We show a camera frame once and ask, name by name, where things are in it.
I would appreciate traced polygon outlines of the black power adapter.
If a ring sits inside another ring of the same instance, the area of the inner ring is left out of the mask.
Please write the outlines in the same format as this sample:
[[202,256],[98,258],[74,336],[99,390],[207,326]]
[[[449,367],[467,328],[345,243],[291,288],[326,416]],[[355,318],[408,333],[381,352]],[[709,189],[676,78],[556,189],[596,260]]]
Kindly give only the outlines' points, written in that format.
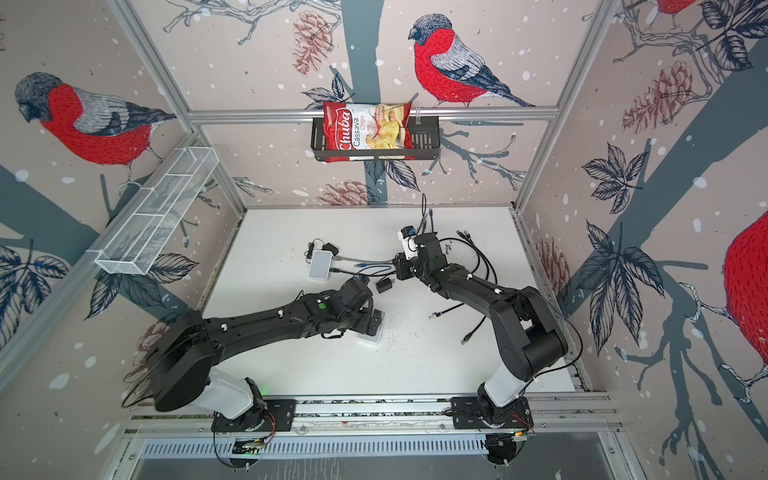
[[383,294],[393,287],[393,280],[390,277],[382,277],[375,284],[376,290],[379,294]]

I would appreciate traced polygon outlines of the black adapter with cord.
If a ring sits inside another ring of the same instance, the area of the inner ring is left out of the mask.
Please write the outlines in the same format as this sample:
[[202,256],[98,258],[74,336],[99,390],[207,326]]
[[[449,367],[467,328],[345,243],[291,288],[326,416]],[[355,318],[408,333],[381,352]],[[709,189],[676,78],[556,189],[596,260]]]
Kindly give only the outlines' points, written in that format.
[[308,243],[305,259],[311,260],[316,251],[330,252],[332,257],[336,257],[339,254],[339,248],[336,245],[316,238]]

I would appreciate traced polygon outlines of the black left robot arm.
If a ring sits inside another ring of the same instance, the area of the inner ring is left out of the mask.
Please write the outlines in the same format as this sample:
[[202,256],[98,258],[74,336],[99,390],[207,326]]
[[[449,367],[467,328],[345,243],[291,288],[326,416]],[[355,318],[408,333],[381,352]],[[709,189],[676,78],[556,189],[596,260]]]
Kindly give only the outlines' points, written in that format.
[[349,331],[374,337],[382,320],[364,276],[354,276],[336,290],[300,292],[283,306],[256,313],[205,318],[190,311],[171,323],[147,352],[146,372],[138,380],[145,391],[138,394],[131,388],[121,406],[150,400],[156,411],[172,412],[194,405],[228,420],[251,417],[259,423],[266,404],[255,381],[223,372],[219,364],[282,341],[340,339]]

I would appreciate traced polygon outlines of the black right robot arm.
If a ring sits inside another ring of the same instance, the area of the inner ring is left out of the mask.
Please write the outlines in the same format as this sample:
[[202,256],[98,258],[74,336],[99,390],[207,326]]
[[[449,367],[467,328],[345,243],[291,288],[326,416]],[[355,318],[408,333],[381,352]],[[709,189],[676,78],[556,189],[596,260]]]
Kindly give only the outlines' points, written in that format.
[[501,364],[479,388],[485,404],[498,409],[512,404],[539,373],[568,353],[568,342],[536,288],[499,286],[449,262],[434,233],[405,227],[398,239],[403,246],[394,259],[398,279],[416,278],[491,322]]

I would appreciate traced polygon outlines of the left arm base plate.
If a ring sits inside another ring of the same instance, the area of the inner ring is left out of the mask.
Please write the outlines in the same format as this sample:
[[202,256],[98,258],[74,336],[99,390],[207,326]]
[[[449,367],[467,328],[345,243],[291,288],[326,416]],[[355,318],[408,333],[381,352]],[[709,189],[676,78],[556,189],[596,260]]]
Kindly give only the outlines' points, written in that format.
[[215,433],[288,432],[292,428],[297,401],[266,399],[236,419],[215,412],[211,431]]

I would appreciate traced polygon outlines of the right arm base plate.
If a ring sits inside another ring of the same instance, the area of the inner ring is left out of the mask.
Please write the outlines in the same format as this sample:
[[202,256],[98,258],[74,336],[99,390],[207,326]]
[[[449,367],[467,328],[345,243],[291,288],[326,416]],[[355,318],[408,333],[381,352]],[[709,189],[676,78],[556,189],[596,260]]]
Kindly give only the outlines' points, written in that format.
[[498,407],[491,400],[476,396],[453,397],[443,414],[451,418],[453,427],[457,430],[528,431],[534,424],[525,397],[519,397],[504,407]]

